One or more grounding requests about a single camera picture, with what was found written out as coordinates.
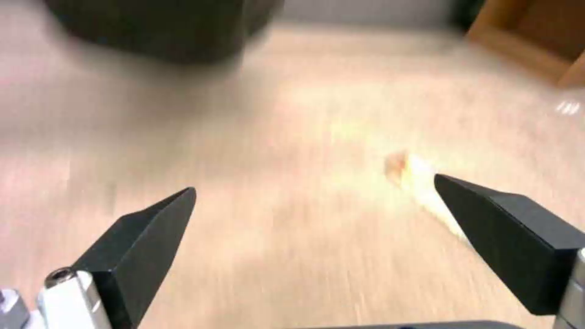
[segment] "silver metal part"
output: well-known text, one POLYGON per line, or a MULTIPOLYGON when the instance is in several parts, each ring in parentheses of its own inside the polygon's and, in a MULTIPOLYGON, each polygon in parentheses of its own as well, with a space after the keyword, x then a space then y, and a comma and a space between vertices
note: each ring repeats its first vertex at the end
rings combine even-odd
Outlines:
POLYGON ((0 328, 20 329, 29 319, 29 310, 16 290, 2 289, 0 328))
POLYGON ((67 280, 73 279, 77 274, 72 268, 60 268, 52 271, 44 280, 44 287, 49 289, 67 280))
POLYGON ((567 284, 565 296, 554 329, 585 329, 585 249, 577 253, 573 274, 567 284))
POLYGON ((111 329, 91 274, 71 271, 64 268, 51 273, 47 287, 39 294, 39 310, 47 329, 111 329))

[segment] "wooden box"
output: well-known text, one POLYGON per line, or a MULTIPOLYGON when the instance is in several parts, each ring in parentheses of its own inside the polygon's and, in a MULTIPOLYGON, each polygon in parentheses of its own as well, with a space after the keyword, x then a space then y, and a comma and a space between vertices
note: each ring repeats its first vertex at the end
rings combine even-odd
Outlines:
POLYGON ((468 37, 554 85, 585 85, 585 0, 486 0, 468 37))

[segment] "screw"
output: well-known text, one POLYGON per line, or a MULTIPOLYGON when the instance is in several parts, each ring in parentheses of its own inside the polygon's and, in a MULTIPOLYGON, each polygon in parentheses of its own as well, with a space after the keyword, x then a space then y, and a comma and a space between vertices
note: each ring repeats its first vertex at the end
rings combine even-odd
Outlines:
POLYGON ((56 269, 52 271, 51 274, 47 275, 44 280, 44 287, 47 289, 52 288, 60 283, 73 279, 76 276, 77 274, 75 274, 75 271, 72 268, 56 269))

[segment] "black object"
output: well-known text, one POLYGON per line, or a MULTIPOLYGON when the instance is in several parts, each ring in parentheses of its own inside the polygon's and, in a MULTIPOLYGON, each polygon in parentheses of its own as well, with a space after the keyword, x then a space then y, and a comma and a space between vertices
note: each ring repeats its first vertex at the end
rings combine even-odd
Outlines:
POLYGON ((585 234, 529 198, 449 176, 435 187, 473 248, 536 315, 559 311, 585 234))
POLYGON ((393 325, 370 325, 367 327, 345 327, 337 329, 521 329, 511 324, 493 321, 474 322, 441 322, 425 324, 393 324, 393 325))
POLYGON ((120 217, 76 262, 90 272, 113 329, 136 328, 166 276, 195 206, 185 189, 120 217))
POLYGON ((234 56, 283 0, 44 0, 72 35, 176 64, 234 56))
POLYGON ((453 22, 467 31, 476 20, 485 0, 457 0, 454 2, 453 22))

